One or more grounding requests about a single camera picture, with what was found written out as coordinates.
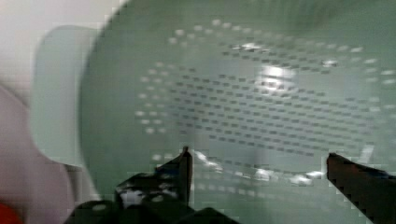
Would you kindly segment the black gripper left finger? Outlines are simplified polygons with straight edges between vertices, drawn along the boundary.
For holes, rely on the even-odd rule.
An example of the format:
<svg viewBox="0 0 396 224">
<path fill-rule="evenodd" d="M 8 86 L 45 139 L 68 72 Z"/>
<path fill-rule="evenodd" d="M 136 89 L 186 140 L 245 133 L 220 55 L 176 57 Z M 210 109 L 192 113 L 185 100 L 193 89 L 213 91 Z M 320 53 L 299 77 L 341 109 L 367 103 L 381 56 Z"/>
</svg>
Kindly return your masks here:
<svg viewBox="0 0 396 224">
<path fill-rule="evenodd" d="M 192 155 L 188 146 L 184 146 L 182 152 L 174 159 L 157 167 L 155 174 L 172 176 L 177 184 L 177 197 L 183 203 L 189 203 L 192 180 Z"/>
</svg>

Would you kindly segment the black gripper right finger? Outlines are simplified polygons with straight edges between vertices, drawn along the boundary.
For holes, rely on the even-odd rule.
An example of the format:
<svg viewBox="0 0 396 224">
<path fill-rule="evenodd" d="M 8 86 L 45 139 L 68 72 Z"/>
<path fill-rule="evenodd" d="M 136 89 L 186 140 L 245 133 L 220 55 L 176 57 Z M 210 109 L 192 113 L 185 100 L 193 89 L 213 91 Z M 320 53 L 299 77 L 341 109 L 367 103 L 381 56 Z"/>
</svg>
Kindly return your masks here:
<svg viewBox="0 0 396 224">
<path fill-rule="evenodd" d="M 330 153 L 327 179 L 374 224 L 395 224 L 396 178 Z"/>
</svg>

